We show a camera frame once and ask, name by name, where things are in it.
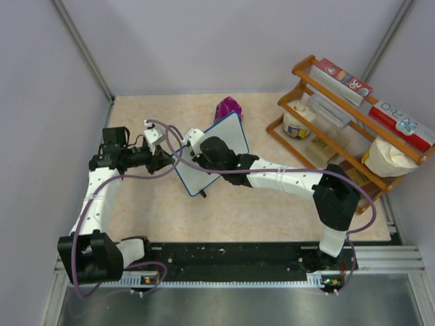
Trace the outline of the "blue framed whiteboard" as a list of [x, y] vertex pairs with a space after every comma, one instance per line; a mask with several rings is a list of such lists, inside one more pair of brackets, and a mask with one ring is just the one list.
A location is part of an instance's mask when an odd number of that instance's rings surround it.
[[204, 195], [204, 190], [220, 178], [208, 170], [233, 170], [235, 157], [248, 154], [249, 145], [239, 115], [235, 112], [202, 131], [192, 128], [184, 136], [184, 146], [177, 153], [183, 161], [176, 173], [190, 196]]

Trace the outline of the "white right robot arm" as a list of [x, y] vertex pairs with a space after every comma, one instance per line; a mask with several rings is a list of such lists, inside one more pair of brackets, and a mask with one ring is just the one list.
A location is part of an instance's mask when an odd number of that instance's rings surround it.
[[327, 269], [341, 262], [341, 251], [360, 195], [347, 182], [347, 175], [340, 166], [329, 164], [323, 170], [290, 172], [287, 166], [273, 164], [258, 156], [236, 154], [216, 136], [203, 136], [198, 140], [190, 137], [187, 145], [192, 148], [193, 162], [201, 168], [218, 171], [233, 185], [275, 189], [312, 199], [324, 225], [317, 260]]

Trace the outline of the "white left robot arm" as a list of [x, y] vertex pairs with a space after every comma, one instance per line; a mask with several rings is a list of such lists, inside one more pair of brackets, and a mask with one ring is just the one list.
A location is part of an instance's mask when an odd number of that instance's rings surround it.
[[88, 163], [88, 189], [82, 209], [68, 236], [58, 239], [61, 261], [74, 285], [120, 280], [131, 264], [149, 268], [154, 253], [145, 236], [114, 242], [108, 234], [117, 190], [130, 168], [146, 167], [149, 178], [174, 165], [174, 159], [160, 146], [164, 135], [159, 127], [147, 123], [141, 144], [130, 144], [127, 127], [105, 128], [103, 142]]

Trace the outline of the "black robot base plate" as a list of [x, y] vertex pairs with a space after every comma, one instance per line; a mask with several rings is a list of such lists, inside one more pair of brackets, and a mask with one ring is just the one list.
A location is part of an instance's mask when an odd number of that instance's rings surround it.
[[296, 281], [313, 272], [342, 276], [358, 267], [349, 247], [333, 258], [314, 242], [154, 242], [132, 263], [133, 270], [164, 272], [144, 266], [148, 261], [167, 267], [167, 282]]

